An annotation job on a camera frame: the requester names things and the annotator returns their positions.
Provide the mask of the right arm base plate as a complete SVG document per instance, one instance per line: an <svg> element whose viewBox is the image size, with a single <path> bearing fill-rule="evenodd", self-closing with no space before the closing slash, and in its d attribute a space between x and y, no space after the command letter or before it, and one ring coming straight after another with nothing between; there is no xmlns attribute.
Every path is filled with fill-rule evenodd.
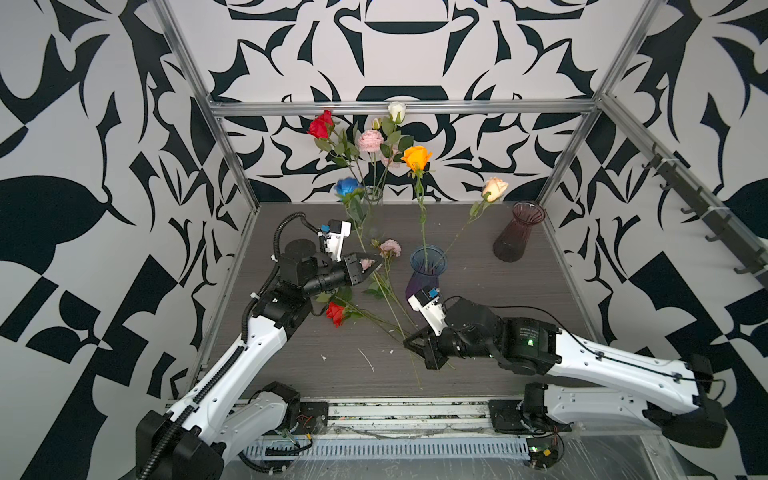
<svg viewBox="0 0 768 480"><path fill-rule="evenodd" d="M497 433L540 436L572 430L571 423L554 420L546 406L533 400L493 399L488 408L492 428Z"/></svg>

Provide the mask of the blue rose stem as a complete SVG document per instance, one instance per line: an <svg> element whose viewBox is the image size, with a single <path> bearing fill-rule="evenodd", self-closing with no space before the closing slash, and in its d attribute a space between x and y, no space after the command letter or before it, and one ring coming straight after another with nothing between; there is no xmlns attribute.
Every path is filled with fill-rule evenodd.
<svg viewBox="0 0 768 480"><path fill-rule="evenodd" d="M335 184L334 193L344 206L363 252L369 253L373 212L366 188L356 178L347 177Z"/></svg>

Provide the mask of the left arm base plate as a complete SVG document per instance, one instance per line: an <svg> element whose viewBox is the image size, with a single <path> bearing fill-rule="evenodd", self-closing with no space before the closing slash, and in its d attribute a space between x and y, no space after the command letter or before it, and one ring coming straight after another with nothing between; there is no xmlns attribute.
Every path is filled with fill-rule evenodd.
<svg viewBox="0 0 768 480"><path fill-rule="evenodd" d="M327 427L329 407L326 401L301 401L291 433L302 436L323 431Z"/></svg>

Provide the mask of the red rose stem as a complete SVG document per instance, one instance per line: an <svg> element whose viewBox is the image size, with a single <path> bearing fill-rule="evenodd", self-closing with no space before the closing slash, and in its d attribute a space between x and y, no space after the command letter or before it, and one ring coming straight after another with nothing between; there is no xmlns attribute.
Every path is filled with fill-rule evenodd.
<svg viewBox="0 0 768 480"><path fill-rule="evenodd" d="M336 165L351 172L360 189L366 187L365 175L360 166L361 152L354 137L347 135L347 129L335 120L330 110L324 110L310 122L308 134L321 152L330 155Z"/></svg>

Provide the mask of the orange rose stem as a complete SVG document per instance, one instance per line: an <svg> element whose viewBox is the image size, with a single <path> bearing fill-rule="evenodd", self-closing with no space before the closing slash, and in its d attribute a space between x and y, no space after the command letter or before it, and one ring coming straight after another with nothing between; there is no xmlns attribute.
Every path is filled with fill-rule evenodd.
<svg viewBox="0 0 768 480"><path fill-rule="evenodd" d="M419 225L421 232L422 266L428 268L429 255L426 241L427 207L425 205L424 175L426 167L432 157L432 153L423 146L412 146L403 153L403 162L410 170L410 176L414 180L414 195L419 206Z"/></svg>

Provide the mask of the smoky pink glass vase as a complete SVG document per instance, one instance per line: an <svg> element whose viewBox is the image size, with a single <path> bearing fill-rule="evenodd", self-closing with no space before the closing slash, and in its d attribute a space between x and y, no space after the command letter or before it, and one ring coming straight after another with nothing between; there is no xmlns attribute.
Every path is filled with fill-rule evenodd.
<svg viewBox="0 0 768 480"><path fill-rule="evenodd" d="M494 241L494 255L506 263L520 260L525 254L532 230L545 218L546 211L538 203L515 203L512 207L512 219Z"/></svg>

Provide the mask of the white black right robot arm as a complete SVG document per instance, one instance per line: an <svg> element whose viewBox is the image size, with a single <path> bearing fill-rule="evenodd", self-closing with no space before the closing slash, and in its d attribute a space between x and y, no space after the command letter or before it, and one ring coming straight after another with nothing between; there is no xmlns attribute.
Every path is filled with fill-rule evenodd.
<svg viewBox="0 0 768 480"><path fill-rule="evenodd" d="M520 418L533 430L587 418L626 418L657 427L679 444L715 449L723 443L726 416L710 395L717 380L702 355L686 360L642 356L589 341L554 321L501 317L463 297L444 307L437 289L420 291L408 303L427 325L403 345L429 370L441 369L451 357L487 358L516 375L593 384L573 393L527 385Z"/></svg>

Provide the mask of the pink peony flower stem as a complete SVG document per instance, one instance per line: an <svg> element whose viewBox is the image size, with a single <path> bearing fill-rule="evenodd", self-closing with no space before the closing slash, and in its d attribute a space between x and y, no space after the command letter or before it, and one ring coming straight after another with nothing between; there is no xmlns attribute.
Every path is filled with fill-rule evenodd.
<svg viewBox="0 0 768 480"><path fill-rule="evenodd" d="M384 172L381 164L380 145L383 142L383 134L375 129L379 118L375 118L372 126L359 135L356 140L356 146L361 154L367 159L372 174L372 185L376 186L379 175Z"/></svg>

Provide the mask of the white rose stem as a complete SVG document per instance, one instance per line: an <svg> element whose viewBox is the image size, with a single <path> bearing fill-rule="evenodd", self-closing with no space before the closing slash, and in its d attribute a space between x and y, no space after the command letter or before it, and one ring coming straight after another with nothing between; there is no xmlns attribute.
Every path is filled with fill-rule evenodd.
<svg viewBox="0 0 768 480"><path fill-rule="evenodd" d="M403 163L405 151L414 146L414 138L402 132L405 122L407 105L401 101L392 101L387 106L387 116L379 118L375 129L383 134L381 143L381 164L384 172L379 175L376 186L384 188L388 172L395 164Z"/></svg>

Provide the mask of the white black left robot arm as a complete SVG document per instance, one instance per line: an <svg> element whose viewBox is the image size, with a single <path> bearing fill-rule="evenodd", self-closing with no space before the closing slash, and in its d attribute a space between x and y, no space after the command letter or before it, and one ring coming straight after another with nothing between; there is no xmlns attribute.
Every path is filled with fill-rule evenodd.
<svg viewBox="0 0 768 480"><path fill-rule="evenodd" d="M381 256L344 255L341 244L320 234L274 249L266 289L247 304L241 333L225 355L166 413L150 411L139 422L136 478L218 479L264 434L294 426L300 395L279 382L245 407L235 405L310 315L315 296L358 285L380 266Z"/></svg>

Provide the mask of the peach rose stem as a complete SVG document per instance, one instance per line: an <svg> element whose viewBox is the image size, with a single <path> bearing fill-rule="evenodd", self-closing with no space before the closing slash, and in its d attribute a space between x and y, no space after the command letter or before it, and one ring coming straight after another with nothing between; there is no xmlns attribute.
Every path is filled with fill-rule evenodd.
<svg viewBox="0 0 768 480"><path fill-rule="evenodd" d="M480 199L474 202L470 207L467 221L462 225L462 227L456 233L456 235L454 236L449 246L445 249L443 256L446 256L447 253L452 249L452 247L455 245L455 243L460 238L461 234L466 230L466 228L472 223L474 223L475 221L477 221L478 219L480 219L481 216L484 214L484 212L491 205L497 203L504 196L508 188L509 188L509 184L498 177L492 177L485 182L483 189L481 191Z"/></svg>

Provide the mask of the purple blue glass vase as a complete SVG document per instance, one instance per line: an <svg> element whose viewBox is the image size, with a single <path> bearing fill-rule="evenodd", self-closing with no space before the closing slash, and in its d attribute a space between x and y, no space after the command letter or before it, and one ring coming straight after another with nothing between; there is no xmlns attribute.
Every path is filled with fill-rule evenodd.
<svg viewBox="0 0 768 480"><path fill-rule="evenodd" d="M447 257L438 246L419 247L410 256L411 278L405 289L405 297L410 298L424 287L429 289L439 286L441 275L447 269Z"/></svg>

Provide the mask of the clear glass vase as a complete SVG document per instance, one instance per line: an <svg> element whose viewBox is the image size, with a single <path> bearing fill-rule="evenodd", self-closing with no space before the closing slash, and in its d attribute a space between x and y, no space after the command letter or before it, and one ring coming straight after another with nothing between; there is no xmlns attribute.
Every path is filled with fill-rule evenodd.
<svg viewBox="0 0 768 480"><path fill-rule="evenodd" d="M367 241L379 240L384 234L383 198L384 193L380 187L365 188L362 234Z"/></svg>

